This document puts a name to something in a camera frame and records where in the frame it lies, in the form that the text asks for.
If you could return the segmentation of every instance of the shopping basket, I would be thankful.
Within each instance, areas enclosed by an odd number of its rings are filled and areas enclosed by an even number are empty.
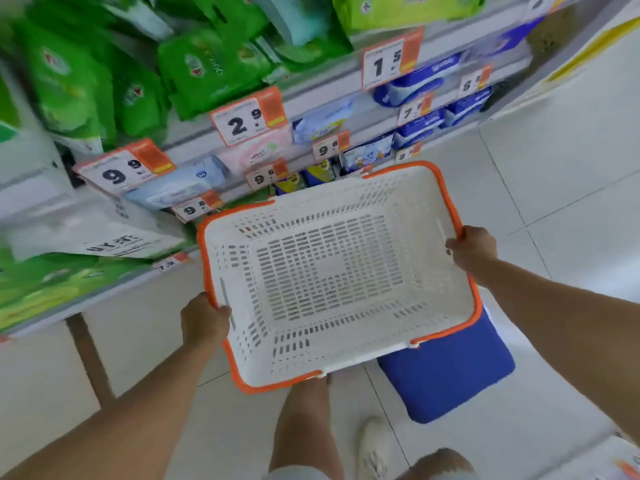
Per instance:
[[[288,386],[475,323],[476,286],[445,248],[461,231],[424,161],[208,218],[205,289],[233,309],[225,349],[238,387]]]

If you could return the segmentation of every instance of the basket rim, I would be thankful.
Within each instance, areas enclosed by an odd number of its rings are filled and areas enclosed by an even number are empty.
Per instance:
[[[446,206],[447,210],[449,211],[449,217],[451,218],[451,223],[453,224],[453,227],[454,227],[454,229],[456,231],[456,236],[457,236],[458,239],[463,239],[464,236],[465,236],[465,231],[464,231],[464,227],[462,225],[462,220],[460,220],[460,216],[458,215],[458,210],[456,209],[456,206],[453,205],[451,197],[449,196],[449,193],[447,192],[447,186],[444,183],[444,177],[442,176],[442,172],[440,171],[440,169],[434,163],[428,162],[428,161],[416,161],[416,162],[401,163],[401,164],[398,164],[398,165],[390,166],[388,168],[382,169],[382,170],[374,172],[374,173],[370,173],[368,175],[364,175],[362,178],[363,179],[374,178],[374,177],[378,177],[380,175],[384,175],[386,173],[390,173],[390,172],[393,172],[393,171],[396,171],[396,170],[400,170],[400,169],[404,169],[404,168],[411,168],[411,167],[424,167],[424,168],[428,168],[429,170],[431,170],[433,176],[436,178],[436,182],[438,183],[438,188],[440,189],[440,193],[442,194],[442,198],[444,199],[445,206]],[[209,303],[214,308],[216,308],[216,309],[218,308],[218,299],[216,298],[216,291],[215,291],[215,288],[213,286],[213,277],[211,275],[211,263],[209,261],[209,254],[207,252],[207,243],[205,242],[205,238],[204,238],[205,231],[206,231],[207,227],[213,221],[221,219],[222,217],[226,217],[226,216],[229,216],[231,214],[235,214],[237,212],[243,212],[245,210],[255,209],[257,207],[264,207],[266,205],[271,205],[273,203],[275,203],[275,200],[274,199],[269,199],[269,200],[264,201],[264,202],[249,203],[249,204],[239,205],[238,207],[235,207],[233,209],[224,210],[224,211],[220,212],[219,214],[207,217],[198,226],[197,241],[198,241],[198,245],[200,247],[200,251],[201,251],[200,253],[202,255],[203,275],[204,275],[204,290],[207,293],[207,298],[209,300]],[[476,286],[476,282],[473,280],[471,275],[468,274],[468,273],[467,273],[467,279],[468,279],[468,282],[469,282],[469,288],[471,290],[471,295],[473,296],[473,299],[474,299],[474,311],[471,314],[471,316],[469,317],[469,319],[466,322],[460,323],[459,325],[455,325],[455,326],[453,326],[451,328],[448,328],[446,330],[442,330],[442,331],[439,331],[439,332],[436,332],[436,333],[432,333],[430,335],[425,335],[423,337],[416,337],[414,339],[411,339],[411,341],[410,341],[411,345],[419,346],[421,343],[426,342],[427,340],[441,339],[441,338],[446,337],[448,335],[452,335],[453,333],[455,333],[457,331],[464,330],[464,329],[470,327],[471,325],[475,324],[478,321],[478,319],[480,318],[480,316],[482,314],[482,310],[483,310],[482,299],[480,298],[480,292],[478,291],[478,288]],[[236,358],[235,358],[235,356],[233,354],[233,350],[231,350],[231,344],[229,343],[229,339],[228,338],[225,339],[225,341],[223,343],[223,347],[224,347],[224,350],[225,350],[225,352],[227,354],[227,357],[228,357],[228,360],[229,360],[229,366],[230,366],[230,372],[231,372],[232,379],[236,383],[236,386],[238,387],[238,389],[240,389],[241,391],[243,391],[243,392],[245,392],[247,394],[256,394],[256,393],[260,393],[260,392],[267,392],[267,391],[279,389],[281,387],[289,387],[289,386],[292,386],[293,384],[295,384],[297,382],[321,376],[322,373],[323,373],[320,370],[311,371],[311,372],[308,372],[306,374],[302,374],[300,376],[294,377],[292,379],[288,379],[286,381],[276,382],[276,383],[273,383],[273,384],[267,384],[265,386],[258,386],[258,387],[249,386],[249,384],[244,382],[244,380],[242,379],[242,377],[240,375],[240,371],[239,371],[237,363],[236,363]]]

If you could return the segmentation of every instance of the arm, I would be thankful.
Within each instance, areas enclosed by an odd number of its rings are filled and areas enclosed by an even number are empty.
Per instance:
[[[182,310],[184,344],[131,390],[65,436],[24,460],[2,480],[160,480],[184,425],[198,379],[227,337],[228,306],[204,294]]]
[[[640,305],[549,281],[498,259],[484,228],[450,239],[454,260],[491,291],[540,355],[640,440]]]

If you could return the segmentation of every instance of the forearm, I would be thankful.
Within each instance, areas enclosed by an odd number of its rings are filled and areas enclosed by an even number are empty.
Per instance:
[[[542,357],[640,440],[640,305],[491,260],[474,272]]]
[[[23,461],[3,480],[159,480],[211,356],[182,346],[108,409]]]

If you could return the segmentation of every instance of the shoe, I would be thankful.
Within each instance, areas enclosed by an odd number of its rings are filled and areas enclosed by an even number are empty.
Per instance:
[[[391,428],[387,420],[370,416],[360,433],[358,480],[385,480],[391,457]]]

